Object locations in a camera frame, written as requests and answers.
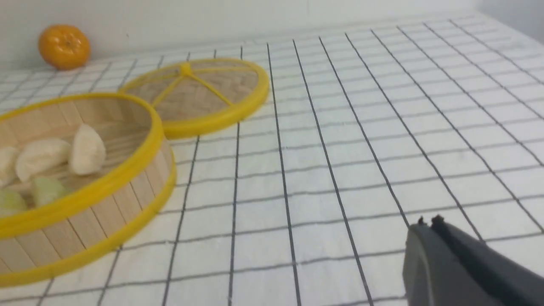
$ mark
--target yellow rim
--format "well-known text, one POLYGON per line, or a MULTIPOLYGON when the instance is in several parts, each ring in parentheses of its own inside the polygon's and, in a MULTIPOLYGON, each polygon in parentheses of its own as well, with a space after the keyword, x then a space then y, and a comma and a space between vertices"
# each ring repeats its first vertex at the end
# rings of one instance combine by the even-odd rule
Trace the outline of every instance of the yellow rim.
POLYGON ((174 190, 176 178, 176 165, 173 164, 170 176, 168 177, 166 185, 164 186, 160 194, 158 194, 153 202, 144 210, 142 210, 142 212, 137 217, 135 217, 134 220, 129 222, 111 237, 101 241, 95 246, 86 249, 83 252, 80 252, 70 258, 57 261, 54 264, 34 268, 23 272, 2 275, 0 276, 0 287, 24 285, 28 283, 33 283, 35 281, 53 278, 55 276, 59 276, 61 274, 80 268, 112 251, 117 246, 121 245, 123 242, 127 241, 134 234, 136 234, 156 215, 158 211, 160 211, 160 209, 170 198, 172 190, 174 190))
MULTIPOLYGON (((192 72, 190 72, 187 76, 190 76, 191 78, 199 82, 198 77, 194 78, 195 72, 252 70, 257 73, 257 76, 258 76, 257 85, 255 86, 255 89, 253 90, 253 92, 249 94, 246 98, 244 98, 242 101, 238 103, 231 103, 229 101, 231 106, 223 109, 220 112, 202 116, 196 119, 186 120, 186 121, 163 121, 164 134, 169 139, 193 137, 193 136, 197 136, 201 134, 215 132, 222 128, 226 128, 251 115, 267 99, 268 90, 269 90, 268 75, 265 72, 265 70, 262 69, 260 66, 251 62, 246 62, 240 59, 231 59, 231 58, 202 59, 202 60, 190 61, 189 63, 205 63, 205 62, 234 62, 234 63, 242 63, 245 65, 245 67, 233 66, 228 68, 217 67, 217 68, 195 69, 192 72)), ((139 76, 138 78, 128 82, 123 88, 119 90, 119 92, 124 93, 126 90, 130 88, 137 87, 147 82, 156 81, 157 78, 150 78, 149 80, 145 80, 145 79, 160 71, 172 69, 179 66, 180 64, 174 64, 174 65, 166 66, 161 69, 153 70, 151 72, 143 74, 139 76)), ((154 105, 158 103, 160 103, 160 101, 157 101, 157 99, 153 101, 154 105)))
POLYGON ((157 112, 144 100, 126 94, 92 93, 66 96, 17 109, 0 116, 0 121, 19 114, 56 103, 93 98, 117 98, 130 100, 145 107, 151 116, 151 128, 142 145, 117 168, 80 190, 49 205, 17 215, 0 218, 0 239, 38 230, 73 216, 111 195, 141 173, 153 160, 163 141, 163 126, 157 112))

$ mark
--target steamed dumpling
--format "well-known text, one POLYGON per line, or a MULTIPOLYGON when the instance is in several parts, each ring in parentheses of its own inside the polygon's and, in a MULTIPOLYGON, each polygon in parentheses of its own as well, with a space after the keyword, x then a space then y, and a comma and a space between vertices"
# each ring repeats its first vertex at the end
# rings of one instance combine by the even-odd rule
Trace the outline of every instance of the steamed dumpling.
POLYGON ((12 146, 0 149, 0 188, 9 185, 17 177, 15 162, 18 155, 19 149, 12 146))
POLYGON ((15 215, 27 208, 27 203, 19 192, 9 189, 0 190, 0 218, 15 215))
POLYGON ((27 144, 15 163, 15 173, 27 182, 38 173, 65 163, 70 155, 70 144, 60 138, 36 140, 27 144))
POLYGON ((106 161, 106 146, 100 135, 89 125, 82 124, 73 138, 68 164, 77 175, 97 173, 106 161))
POLYGON ((36 207, 54 202, 68 193, 68 189, 57 179, 37 176, 32 180, 32 197, 36 207))

